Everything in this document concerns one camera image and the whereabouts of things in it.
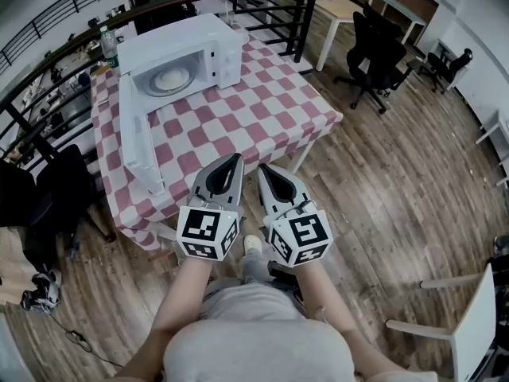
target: office chair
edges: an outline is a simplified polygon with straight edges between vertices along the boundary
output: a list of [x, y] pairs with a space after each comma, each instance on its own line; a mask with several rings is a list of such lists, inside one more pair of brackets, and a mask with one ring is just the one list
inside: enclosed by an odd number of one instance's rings
[[8, 162], [0, 161], [0, 227], [25, 228], [23, 252], [41, 273], [51, 269], [55, 258], [55, 236], [64, 233], [74, 244], [76, 228], [84, 218], [107, 242], [105, 235], [88, 215], [88, 207], [98, 200], [93, 177], [76, 145], [63, 149], [37, 176]]
[[[394, 34], [380, 31], [378, 22], [374, 26], [361, 13], [353, 14], [353, 22], [356, 30], [356, 45], [347, 54], [347, 63], [352, 78], [337, 76], [334, 83], [341, 80], [360, 87], [357, 99], [350, 104], [351, 109], [357, 108], [361, 96], [367, 92], [380, 106], [379, 114], [383, 115], [387, 108], [374, 90], [380, 92], [392, 89], [395, 91], [410, 74], [413, 67], [409, 63], [404, 74], [396, 68], [397, 63], [406, 55], [406, 49], [399, 41], [396, 41]], [[365, 59], [369, 60], [367, 72], [360, 68]]]
[[466, 48], [461, 55], [457, 59], [451, 61], [449, 66], [446, 64], [446, 60], [441, 60], [437, 55], [433, 53], [428, 54], [428, 64], [423, 64], [419, 70], [418, 74], [420, 75], [424, 72], [426, 75], [431, 77], [433, 81], [433, 87], [431, 88], [432, 92], [437, 91], [437, 85], [440, 85], [442, 89], [442, 95], [445, 93], [445, 88], [441, 84], [439, 78], [442, 78], [449, 84], [453, 82], [456, 74], [464, 67], [466, 67], [470, 61], [472, 60], [472, 50]]
[[371, 23], [371, 26], [375, 27], [381, 33], [385, 33], [387, 36], [393, 37], [397, 40], [402, 38], [403, 32], [401, 27], [391, 20], [386, 19], [382, 14], [375, 11], [375, 9], [367, 3], [364, 5], [363, 14], [364, 17]]

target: gray shirt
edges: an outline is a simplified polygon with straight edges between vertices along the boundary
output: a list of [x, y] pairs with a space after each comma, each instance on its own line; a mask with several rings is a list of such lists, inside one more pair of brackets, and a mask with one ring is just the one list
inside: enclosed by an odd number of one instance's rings
[[[259, 283], [229, 287], [209, 297], [202, 308], [202, 320], [183, 328], [166, 348], [167, 381], [356, 380], [341, 334], [304, 318], [282, 291]], [[436, 381], [433, 372], [391, 372], [369, 380]]]

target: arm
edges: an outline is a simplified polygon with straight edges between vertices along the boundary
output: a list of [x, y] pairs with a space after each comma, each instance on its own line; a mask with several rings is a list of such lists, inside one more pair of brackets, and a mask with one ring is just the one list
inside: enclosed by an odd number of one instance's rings
[[347, 342], [357, 372], [367, 379], [383, 372], [404, 370], [367, 342], [320, 262], [298, 266], [294, 273], [304, 297], [308, 317], [313, 318], [316, 312], [325, 307], [324, 317]]
[[165, 299], [142, 347], [116, 376], [154, 380], [162, 370], [166, 346], [179, 330], [198, 318], [212, 261], [187, 258]]

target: wooden handrail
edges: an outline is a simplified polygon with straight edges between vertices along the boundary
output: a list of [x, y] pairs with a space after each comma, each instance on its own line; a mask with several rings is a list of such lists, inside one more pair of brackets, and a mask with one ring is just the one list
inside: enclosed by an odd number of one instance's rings
[[92, 27], [84, 33], [81, 33], [80, 35], [72, 38], [72, 40], [68, 41], [66, 44], [62, 45], [55, 52], [45, 58], [31, 73], [25, 76], [19, 84], [17, 84], [13, 89], [10, 90], [9, 93], [4, 96], [2, 101], [0, 101], [0, 113], [2, 113], [6, 106], [11, 103], [18, 95], [20, 95], [23, 90], [29, 86], [41, 73], [48, 71], [59, 60], [65, 58], [67, 55], [74, 53], [79, 47], [82, 47], [91, 40], [97, 38], [100, 35], [99, 30], [103, 25], [107, 26], [108, 29], [116, 29], [128, 24], [143, 14], [150, 13], [153, 10], [158, 10], [162, 7], [181, 5], [198, 1], [200, 0], [158, 0], [156, 2], [151, 2], [143, 6], [135, 7], [132, 10], [103, 21], [95, 27]]

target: white chair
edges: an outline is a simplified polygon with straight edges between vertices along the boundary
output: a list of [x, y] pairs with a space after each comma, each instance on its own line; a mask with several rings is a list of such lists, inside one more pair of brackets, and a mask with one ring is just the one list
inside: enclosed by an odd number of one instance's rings
[[[493, 133], [497, 129], [500, 129], [500, 131], [502, 131], [503, 137], [509, 143], [509, 126], [507, 125], [508, 123], [509, 121], [502, 118], [500, 111], [496, 111], [495, 122], [493, 123], [493, 125], [489, 128], [485, 124], [480, 127], [481, 130], [485, 129], [486, 133], [484, 133], [476, 140], [476, 144], [482, 142], [486, 137], [488, 137], [491, 133]], [[501, 166], [507, 160], [509, 160], [509, 156], [506, 156], [505, 159], [499, 163], [499, 166]], [[507, 181], [509, 181], [509, 177], [502, 178], [502, 180], [497, 181], [496, 186], [498, 187], [499, 185], [502, 185], [504, 182]]]
[[386, 322], [388, 328], [404, 333], [449, 341], [453, 351], [455, 382], [467, 382], [472, 377], [495, 338], [495, 287], [492, 266], [488, 264], [482, 275], [421, 282], [421, 288], [431, 289], [462, 286], [479, 279], [476, 293], [455, 329], [428, 327], [394, 320]]

